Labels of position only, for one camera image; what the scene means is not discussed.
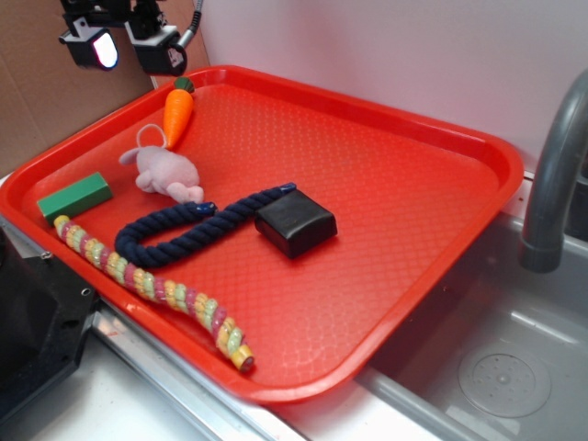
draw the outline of tray rim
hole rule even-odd
[[[453,241],[443,253],[437,257],[437,259],[435,259],[427,271],[419,277],[414,285],[411,286],[410,290],[418,289],[424,293],[419,301],[426,295],[426,292],[433,287],[436,280],[448,270],[447,262],[449,261],[451,262],[451,265],[453,265],[466,248],[498,214],[503,204],[506,203],[519,188],[523,180],[523,162],[516,152],[515,147],[510,143],[487,133],[238,66],[222,65],[207,67],[192,71],[191,73],[188,73],[187,76],[195,81],[196,87],[230,84],[253,90],[258,93],[260,92],[255,88],[260,85],[262,87],[269,87],[270,89],[273,87],[272,90],[279,92],[278,94],[272,95],[273,97],[277,97],[277,99],[280,99],[280,94],[285,96],[288,92],[291,93],[291,91],[295,90],[295,96],[293,98],[290,97],[288,102],[308,107],[314,102],[314,100],[319,100],[326,105],[323,109],[325,113],[335,115],[338,118],[353,120],[354,122],[358,122],[357,113],[354,113],[352,117],[351,110],[357,110],[360,108],[366,113],[366,115],[363,116],[364,122],[369,118],[374,119],[370,121],[369,125],[371,127],[386,130],[385,126],[390,125],[390,119],[394,119],[397,122],[405,123],[407,125],[406,128],[402,127],[403,130],[416,131],[417,136],[422,136],[424,138],[417,141],[424,141],[443,149],[446,149],[446,147],[438,145],[438,143],[442,143],[443,140],[448,139],[448,137],[451,137],[454,141],[463,139],[465,140],[464,144],[467,143],[468,145],[474,140],[474,143],[479,144],[480,147],[485,147],[483,149],[467,152],[467,154],[464,153],[464,155],[487,164],[498,177],[499,189],[494,194],[491,203],[487,204],[487,206],[478,213],[475,219],[460,232],[458,238]],[[166,85],[148,92],[144,96],[132,101],[127,106],[122,107],[100,119],[96,123],[80,130],[73,136],[51,147],[45,153],[42,153],[28,163],[20,166],[0,187],[0,212],[23,233],[29,236],[30,239],[42,248],[51,250],[72,269],[80,274],[87,272],[88,265],[84,259],[81,259],[77,254],[71,252],[71,250],[59,241],[56,235],[47,234],[47,232],[41,229],[41,227],[32,219],[26,217],[17,209],[17,205],[15,205],[15,201],[17,200],[17,188],[23,181],[36,182],[42,177],[50,175],[59,168],[59,164],[67,163],[68,160],[72,160],[74,157],[86,153],[96,147],[92,142],[83,143],[84,149],[80,150],[78,148],[72,152],[72,149],[68,149],[69,146],[77,144],[80,140],[83,140],[86,137],[97,136],[100,138],[116,134],[113,133],[113,130],[109,129],[109,124],[112,119],[122,119],[123,121],[139,120],[144,116],[153,113],[158,108],[161,108],[167,92],[172,87],[172,85]],[[398,128],[395,127],[393,132],[398,133],[397,129]],[[437,137],[436,143],[431,143],[431,140],[426,140],[428,136],[427,132],[430,133],[431,131]],[[500,170],[500,173],[498,173],[495,168],[492,168],[493,164],[496,165],[499,163],[507,165],[507,167]],[[45,173],[41,170],[46,169],[47,167],[50,168],[49,173]],[[107,294],[104,293],[116,292],[124,290],[124,288],[121,288],[116,282],[108,277],[104,277],[98,270],[94,270],[101,277],[92,277],[91,282],[98,292],[107,297],[108,301],[112,302]],[[438,276],[430,277],[430,274],[438,274]],[[133,294],[126,290],[124,291],[128,293],[128,296],[115,302],[115,306],[120,311],[125,311],[127,309],[130,305],[128,302],[129,299],[136,299]],[[373,332],[368,334],[352,352],[351,356],[344,359],[337,368],[311,382],[298,384],[295,387],[269,387],[251,381],[246,375],[239,374],[227,363],[221,362],[215,356],[210,356],[208,349],[180,333],[170,323],[165,321],[159,322],[158,317],[154,315],[149,308],[138,308],[135,311],[135,314],[129,318],[146,329],[149,333],[162,340],[162,342],[169,345],[181,357],[186,359],[196,368],[203,370],[227,390],[246,400],[260,403],[278,403],[308,399],[352,378],[368,361],[370,355],[373,354],[384,340],[394,331],[394,327],[390,328],[388,323],[390,323],[392,319],[397,321],[396,318],[399,315],[405,317],[414,307],[414,304],[405,305],[402,303],[401,306],[393,309],[393,314],[391,311],[388,311],[379,323],[375,323]],[[169,341],[169,338],[165,338],[170,335],[174,337],[171,338],[171,342]]]

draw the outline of navy rope toy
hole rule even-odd
[[[187,202],[155,211],[126,225],[117,234],[115,249],[136,266],[156,268],[171,264],[202,250],[225,234],[236,230],[255,212],[296,189],[295,184],[254,193],[218,211],[212,202]],[[143,246],[139,242],[158,232],[202,221],[199,225],[167,243]]]

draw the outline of wooden block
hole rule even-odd
[[[40,211],[52,225],[64,214],[70,218],[112,198],[112,191],[100,173],[94,173],[39,201]]]

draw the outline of orange carrot toy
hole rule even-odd
[[[175,89],[167,95],[164,108],[164,132],[170,150],[184,133],[194,110],[194,85],[189,78],[179,77],[174,86]]]

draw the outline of pink mouse toy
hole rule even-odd
[[[160,131],[164,145],[141,146],[141,135],[144,130],[154,128]],[[204,190],[199,187],[200,178],[196,167],[180,154],[167,150],[167,139],[164,131],[156,124],[147,124],[137,133],[137,145],[123,153],[119,162],[123,165],[137,164],[139,176],[135,180],[137,187],[148,193],[161,193],[179,203],[204,200]]]

